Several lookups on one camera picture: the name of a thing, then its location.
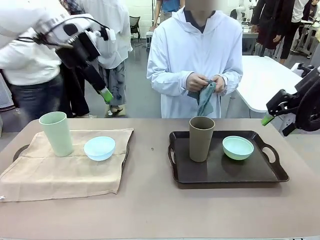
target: neck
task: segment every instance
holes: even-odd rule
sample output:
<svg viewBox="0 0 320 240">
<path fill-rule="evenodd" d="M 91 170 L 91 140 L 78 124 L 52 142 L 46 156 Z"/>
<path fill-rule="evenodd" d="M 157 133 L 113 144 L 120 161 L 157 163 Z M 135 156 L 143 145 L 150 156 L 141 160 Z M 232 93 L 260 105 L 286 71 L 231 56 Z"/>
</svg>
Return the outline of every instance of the neck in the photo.
<svg viewBox="0 0 320 240">
<path fill-rule="evenodd" d="M 203 10 L 203 11 L 196 11 L 196 10 L 191 10 L 192 17 L 196 21 L 196 23 L 202 27 L 206 25 L 207 19 L 211 16 L 212 10 Z"/>
</svg>

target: white shirt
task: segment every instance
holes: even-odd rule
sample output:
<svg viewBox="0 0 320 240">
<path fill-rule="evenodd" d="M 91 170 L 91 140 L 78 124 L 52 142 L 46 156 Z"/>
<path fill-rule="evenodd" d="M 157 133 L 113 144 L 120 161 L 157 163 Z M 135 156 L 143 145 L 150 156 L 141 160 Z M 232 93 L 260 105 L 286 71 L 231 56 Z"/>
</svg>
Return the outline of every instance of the white shirt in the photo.
<svg viewBox="0 0 320 240">
<path fill-rule="evenodd" d="M 30 28 L 22 37 L 33 37 Z M 14 40 L 0 49 L 0 69 L 12 85 L 25 86 L 49 82 L 60 73 L 61 60 L 54 49 L 35 42 Z"/>
<path fill-rule="evenodd" d="M 221 11 L 207 20 L 204 33 L 186 22 L 184 9 L 155 29 L 147 65 L 147 78 L 161 93 L 162 118 L 192 118 L 197 100 L 186 90 L 188 76 L 195 72 L 212 79 L 220 75 L 226 83 L 222 94 L 214 93 L 214 108 L 208 117 L 220 118 L 220 96 L 233 92 L 243 75 L 242 28 Z"/>
<path fill-rule="evenodd" d="M 304 17 L 304 9 L 309 0 L 295 0 L 292 14 L 292 23 L 299 23 Z"/>
<path fill-rule="evenodd" d="M 77 0 L 81 8 L 91 14 L 95 20 L 113 29 L 116 36 L 115 43 L 103 38 L 97 39 L 97 48 L 101 54 L 98 61 L 105 69 L 114 69 L 128 58 L 131 47 L 131 30 L 129 11 L 122 0 Z M 94 30 L 100 30 L 98 24 Z"/>
</svg>

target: hand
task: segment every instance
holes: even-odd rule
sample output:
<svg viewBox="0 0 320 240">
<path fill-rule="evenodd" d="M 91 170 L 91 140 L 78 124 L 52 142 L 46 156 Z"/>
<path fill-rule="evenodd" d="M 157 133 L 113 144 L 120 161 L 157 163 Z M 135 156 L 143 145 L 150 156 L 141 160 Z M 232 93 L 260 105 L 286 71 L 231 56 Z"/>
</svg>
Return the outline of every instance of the hand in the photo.
<svg viewBox="0 0 320 240">
<path fill-rule="evenodd" d="M 209 83 L 206 79 L 207 78 L 201 74 L 192 73 L 186 79 L 186 89 L 192 93 L 197 93 L 205 86 L 208 86 Z"/>
<path fill-rule="evenodd" d="M 280 39 L 281 39 L 281 35 L 277 35 L 277 36 L 273 39 L 273 42 L 274 42 L 274 43 L 277 43 L 277 42 L 280 41 Z"/>
<path fill-rule="evenodd" d="M 212 81 L 216 83 L 215 90 L 214 90 L 215 93 L 219 94 L 225 90 L 226 83 L 223 77 L 219 75 L 215 75 Z"/>
<path fill-rule="evenodd" d="M 258 25 L 252 25 L 251 32 L 252 33 L 258 33 L 259 32 L 259 26 Z"/>
<path fill-rule="evenodd" d="M 153 32 L 156 28 L 157 28 L 157 26 L 152 26 L 152 27 L 150 27 L 149 31 Z"/>
</svg>

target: bowl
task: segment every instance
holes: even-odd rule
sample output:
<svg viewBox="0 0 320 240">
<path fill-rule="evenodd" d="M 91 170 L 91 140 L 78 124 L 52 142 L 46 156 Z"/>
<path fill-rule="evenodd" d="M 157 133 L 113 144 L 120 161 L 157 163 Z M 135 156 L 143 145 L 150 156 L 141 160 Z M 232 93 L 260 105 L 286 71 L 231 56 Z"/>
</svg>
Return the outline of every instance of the bowl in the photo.
<svg viewBox="0 0 320 240">
<path fill-rule="evenodd" d="M 254 152 L 254 145 L 240 136 L 228 136 L 223 142 L 223 151 L 231 159 L 245 160 Z"/>
<path fill-rule="evenodd" d="M 116 142 L 108 136 L 98 136 L 90 139 L 83 147 L 85 154 L 94 161 L 104 161 L 112 156 Z"/>
</svg>

